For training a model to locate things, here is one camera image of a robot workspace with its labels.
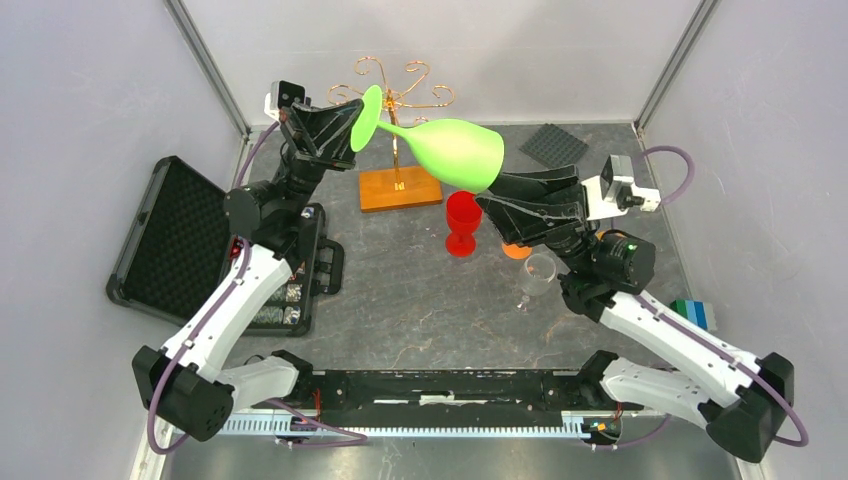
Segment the green wine glass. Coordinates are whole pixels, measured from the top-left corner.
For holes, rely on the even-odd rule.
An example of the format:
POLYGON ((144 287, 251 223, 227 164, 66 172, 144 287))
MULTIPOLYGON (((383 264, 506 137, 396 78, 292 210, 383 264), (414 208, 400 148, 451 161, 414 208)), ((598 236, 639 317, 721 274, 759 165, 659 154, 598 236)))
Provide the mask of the green wine glass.
POLYGON ((382 89, 370 86, 350 134, 353 151, 363 150, 378 129, 385 130, 409 146, 418 164, 440 182, 474 194, 487 190, 503 166, 502 136, 471 122, 442 118, 414 127, 402 127, 380 119, 382 89))

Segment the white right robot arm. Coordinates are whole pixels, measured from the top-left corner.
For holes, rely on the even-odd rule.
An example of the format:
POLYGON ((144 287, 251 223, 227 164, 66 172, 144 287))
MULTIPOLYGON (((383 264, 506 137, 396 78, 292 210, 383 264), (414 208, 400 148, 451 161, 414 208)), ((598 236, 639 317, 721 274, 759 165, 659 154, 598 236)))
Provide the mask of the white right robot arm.
POLYGON ((762 461, 793 411, 794 367, 771 353, 759 357, 720 340, 647 291, 656 262, 653 243, 599 223, 632 208, 652 211, 657 190, 607 168, 580 179, 573 166, 492 174, 474 189, 476 203, 503 240, 546 246, 566 266, 558 278, 567 308, 619 332, 668 363, 635 364, 599 351, 583 366, 580 400, 638 404, 690 422, 729 454, 762 461))

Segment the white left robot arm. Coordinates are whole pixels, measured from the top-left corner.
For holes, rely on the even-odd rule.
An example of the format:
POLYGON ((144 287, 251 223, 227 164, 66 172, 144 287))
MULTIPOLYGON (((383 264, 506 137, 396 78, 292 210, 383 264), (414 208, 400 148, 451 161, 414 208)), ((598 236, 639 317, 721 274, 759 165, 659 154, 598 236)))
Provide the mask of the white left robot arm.
POLYGON ((240 256, 177 334, 158 349, 141 347, 132 360, 153 452, 170 453, 188 438, 206 441, 232 413, 256 404, 281 399, 297 408, 312 399, 313 379, 286 354, 230 369, 224 363, 260 309, 291 280, 304 281, 301 295, 312 297, 319 252, 330 242, 325 212, 311 197, 327 171, 354 166, 364 145, 356 136, 378 116, 365 98, 279 107, 276 125, 285 141, 277 174, 224 196, 240 256))

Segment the orange wine glass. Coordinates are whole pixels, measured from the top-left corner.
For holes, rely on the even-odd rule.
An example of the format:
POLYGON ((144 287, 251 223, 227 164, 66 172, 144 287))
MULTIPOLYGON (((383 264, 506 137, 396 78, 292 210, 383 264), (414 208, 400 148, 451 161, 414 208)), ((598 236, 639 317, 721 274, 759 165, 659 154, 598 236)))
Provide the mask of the orange wine glass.
POLYGON ((522 260, 533 254, 533 248, 529 246, 520 246, 517 244, 503 243, 501 245, 502 252, 510 259, 522 260))

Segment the red wine glass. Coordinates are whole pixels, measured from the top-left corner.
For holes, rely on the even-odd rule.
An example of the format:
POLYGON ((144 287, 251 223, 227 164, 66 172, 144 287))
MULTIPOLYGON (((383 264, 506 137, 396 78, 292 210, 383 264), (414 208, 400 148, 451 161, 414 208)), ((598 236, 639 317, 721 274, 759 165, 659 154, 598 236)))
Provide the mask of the red wine glass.
POLYGON ((474 233, 482 222, 483 211, 475 196, 467 191, 451 194, 446 202, 446 222, 450 233, 445 248, 455 257, 470 256, 476 249, 474 233))

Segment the clear wine glass back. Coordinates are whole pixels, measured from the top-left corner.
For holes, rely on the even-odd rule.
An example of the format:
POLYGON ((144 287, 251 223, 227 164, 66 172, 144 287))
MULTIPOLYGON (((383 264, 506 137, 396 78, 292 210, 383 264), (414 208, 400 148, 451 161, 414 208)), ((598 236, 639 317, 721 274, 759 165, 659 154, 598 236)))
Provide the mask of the clear wine glass back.
POLYGON ((528 256, 518 275, 521 299, 516 308, 521 312, 527 312, 532 299, 550 289, 557 273, 557 264, 552 257, 542 253, 528 256))

